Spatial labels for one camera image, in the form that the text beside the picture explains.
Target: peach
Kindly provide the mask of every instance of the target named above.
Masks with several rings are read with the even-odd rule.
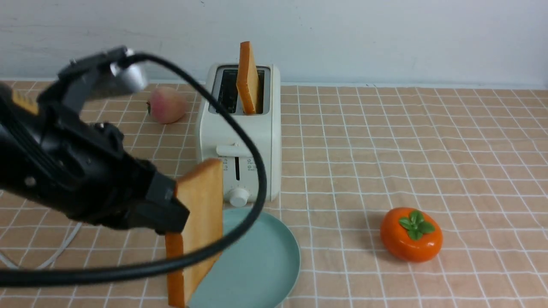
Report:
[[[177,122],[187,113],[189,104],[177,90],[169,87],[158,87],[151,93],[149,114],[160,124]]]

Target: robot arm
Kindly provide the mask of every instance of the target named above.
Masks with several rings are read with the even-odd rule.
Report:
[[[120,47],[72,61],[36,101],[0,83],[0,189],[83,223],[182,232],[189,211],[175,180],[128,154],[116,126],[79,118],[86,101],[147,86],[140,67],[117,65],[131,54]]]

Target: plate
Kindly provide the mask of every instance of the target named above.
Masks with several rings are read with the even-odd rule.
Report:
[[[224,210],[224,233],[240,224],[249,211]],[[188,307],[275,308],[293,290],[300,266],[299,244],[291,230],[262,212],[251,229],[222,253]]]

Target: toasted bread slice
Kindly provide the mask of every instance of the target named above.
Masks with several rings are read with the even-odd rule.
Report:
[[[238,65],[238,77],[236,79],[238,94],[242,100],[243,112],[246,115],[261,113],[262,102],[259,98],[260,84],[255,56],[251,42],[240,44],[240,59]]]
[[[190,216],[182,233],[165,235],[168,258],[193,252],[222,237],[222,162],[208,159],[179,178],[176,196],[189,209]],[[168,305],[185,308],[220,255],[168,274]]]

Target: toaster knob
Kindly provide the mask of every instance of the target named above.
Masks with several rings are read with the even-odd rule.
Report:
[[[236,188],[230,191],[230,204],[234,207],[242,207],[247,204],[249,192],[245,189]]]

